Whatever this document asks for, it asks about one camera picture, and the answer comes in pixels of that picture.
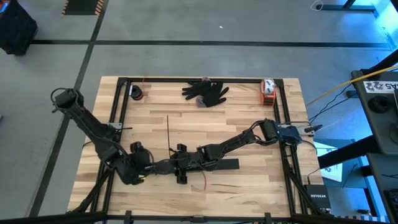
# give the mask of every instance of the butcher block tabletop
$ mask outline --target butcher block tabletop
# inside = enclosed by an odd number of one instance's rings
[[[93,114],[102,123],[109,121],[118,78],[101,79]],[[307,121],[299,80],[284,78],[284,83],[291,120]],[[211,108],[199,108],[195,99],[186,100],[181,95],[181,89],[190,86],[188,83],[144,81],[134,84],[141,87],[144,97],[139,101],[131,98],[128,101],[123,126],[132,129],[123,130],[121,144],[129,152],[130,143],[140,141],[153,153],[155,161],[169,158],[167,116],[170,147],[176,149],[177,144],[182,143],[192,152],[198,146],[221,143],[234,137],[257,120],[275,120],[273,107],[260,105],[258,83],[224,83],[224,88],[229,87],[225,94],[227,100]],[[284,122],[278,90],[277,99]],[[262,136],[259,128],[254,132]],[[303,139],[313,142],[312,138]],[[307,184],[307,175],[319,168],[316,152],[310,144],[303,142],[298,145],[297,157],[303,184]],[[272,217],[290,217],[279,144],[247,145],[224,158],[239,159],[240,169],[189,172],[187,185],[177,184],[174,175],[150,175],[142,184],[124,185],[115,175],[108,214],[124,215],[126,210],[131,210],[134,215],[261,217],[269,212]],[[87,144],[82,150],[68,210],[76,208],[95,185],[99,164],[94,145]],[[311,174],[310,181],[323,184],[320,171]],[[99,195],[97,210],[102,209],[105,185]],[[299,212],[298,190],[293,188]]]

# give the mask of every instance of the white sticker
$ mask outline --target white sticker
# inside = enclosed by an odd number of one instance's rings
[[[366,93],[394,93],[398,89],[398,82],[392,81],[363,81]]]
[[[263,79],[261,82],[262,93],[265,95],[274,94],[275,86],[276,84],[273,79],[270,78]]]

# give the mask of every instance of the black glove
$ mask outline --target black glove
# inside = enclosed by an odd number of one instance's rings
[[[188,82],[188,84],[190,84],[191,87],[182,89],[182,95],[188,95],[185,97],[186,100],[190,100],[198,95],[204,96],[211,88],[211,81],[208,78],[203,78],[201,82]]]
[[[197,98],[198,107],[211,107],[216,106],[222,102],[226,101],[226,98],[221,98],[226,92],[228,92],[229,87],[225,88],[223,91],[223,83],[218,82],[211,86],[210,91],[206,92],[203,97]]]

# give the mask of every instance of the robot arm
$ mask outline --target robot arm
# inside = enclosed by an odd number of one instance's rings
[[[93,141],[99,159],[110,169],[115,169],[124,184],[140,184],[143,177],[149,174],[177,175],[179,184],[186,184],[186,171],[201,168],[207,171],[209,167],[217,166],[226,153],[247,144],[268,146],[276,142],[299,144],[301,134],[312,134],[319,127],[309,127],[300,131],[295,126],[280,125],[275,121],[264,119],[256,121],[241,134],[219,144],[208,144],[197,148],[196,152],[187,152],[183,144],[177,145],[177,150],[170,159],[150,162],[150,152],[140,142],[131,144],[131,154],[120,145],[119,130],[108,124],[100,123],[83,105],[84,98],[78,90],[64,89],[64,92],[52,98],[56,111],[74,120],[77,126]],[[264,140],[253,133],[259,126]]]
[[[65,89],[52,98],[57,110],[76,122],[77,126],[93,141],[99,159],[115,169],[124,184],[139,184],[142,180],[129,159],[127,152],[118,143],[119,131],[111,125],[102,124],[83,105],[84,98],[78,90]]]

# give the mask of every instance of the gray concrete floor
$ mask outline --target gray concrete floor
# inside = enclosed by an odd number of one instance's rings
[[[36,39],[90,39],[96,16],[63,16],[64,0],[19,2],[38,22]],[[312,2],[109,0],[98,39],[386,43],[372,14],[314,12],[309,9]],[[23,57],[0,52],[0,114],[4,116],[0,219],[28,214],[62,118],[51,113],[49,94],[56,87],[74,85],[86,49],[87,45],[32,45]],[[91,110],[104,75],[297,77],[309,102],[350,79],[350,71],[371,67],[389,53],[382,49],[96,45],[81,92]],[[308,115],[315,115],[332,98],[309,106]],[[355,99],[315,123],[326,126],[318,138],[360,139],[369,132]],[[41,215],[65,212],[84,138],[71,122]]]

